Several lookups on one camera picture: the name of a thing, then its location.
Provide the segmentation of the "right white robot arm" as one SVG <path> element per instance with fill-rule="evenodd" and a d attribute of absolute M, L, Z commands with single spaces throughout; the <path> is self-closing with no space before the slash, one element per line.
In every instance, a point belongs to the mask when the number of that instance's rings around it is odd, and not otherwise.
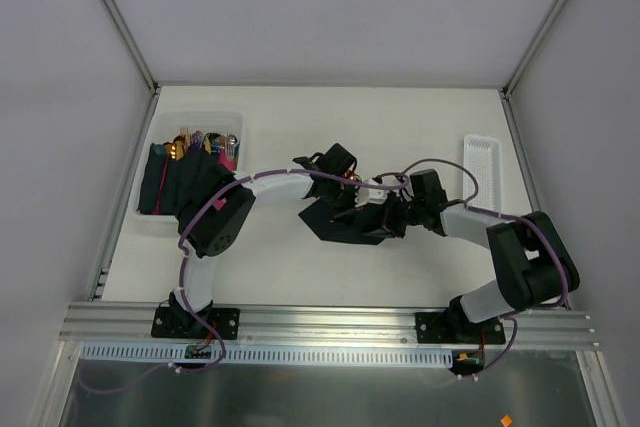
<path fill-rule="evenodd" d="M 416 313 L 419 343 L 500 345 L 508 314 L 563 306 L 580 286 L 578 269 L 546 213 L 502 214 L 474 207 L 469 200 L 450 200 L 433 169 L 409 179 L 411 193 L 402 201 L 404 224 L 487 249 L 495 275 L 453 298 L 440 313 Z"/>

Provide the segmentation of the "gold fork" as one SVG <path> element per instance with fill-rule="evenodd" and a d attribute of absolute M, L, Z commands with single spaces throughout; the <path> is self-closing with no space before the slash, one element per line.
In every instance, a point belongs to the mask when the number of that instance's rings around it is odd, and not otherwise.
<path fill-rule="evenodd" d="M 181 127 L 179 135 L 176 137 L 176 140 L 175 140 L 177 158 L 183 157 L 188 152 L 189 146 L 190 146 L 190 140 L 191 140 L 191 136 L 190 136 L 189 129 L 187 127 Z"/>

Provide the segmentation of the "gold spoon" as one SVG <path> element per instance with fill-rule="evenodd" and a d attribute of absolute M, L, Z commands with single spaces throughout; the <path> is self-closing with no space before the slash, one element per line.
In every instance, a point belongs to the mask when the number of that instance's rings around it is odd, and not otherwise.
<path fill-rule="evenodd" d="M 345 179 L 342 183 L 344 188 L 358 188 L 362 181 L 361 177 L 354 170 L 345 172 L 343 178 Z"/>

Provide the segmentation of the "dark navy paper napkin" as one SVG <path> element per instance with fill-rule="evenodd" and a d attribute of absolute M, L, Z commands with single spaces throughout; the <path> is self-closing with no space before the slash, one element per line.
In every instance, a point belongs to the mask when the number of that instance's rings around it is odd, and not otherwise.
<path fill-rule="evenodd" d="M 329 203 L 317 200 L 298 217 L 321 241 L 375 246 L 395 237 L 393 227 L 388 225 L 387 214 L 388 209 L 382 205 L 366 204 L 339 211 Z"/>

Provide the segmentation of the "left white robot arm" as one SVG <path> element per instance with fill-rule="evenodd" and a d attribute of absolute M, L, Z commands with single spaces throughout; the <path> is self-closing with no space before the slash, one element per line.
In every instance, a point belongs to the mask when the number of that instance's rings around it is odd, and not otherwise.
<path fill-rule="evenodd" d="M 324 153 L 297 157 L 292 169 L 243 177 L 210 168 L 178 209 L 178 285 L 154 314 L 154 338 L 235 340 L 240 310 L 214 305 L 211 284 L 217 261 L 236 241 L 260 203 L 312 198 L 322 211 L 353 203 L 359 187 L 357 160 L 336 143 Z"/>

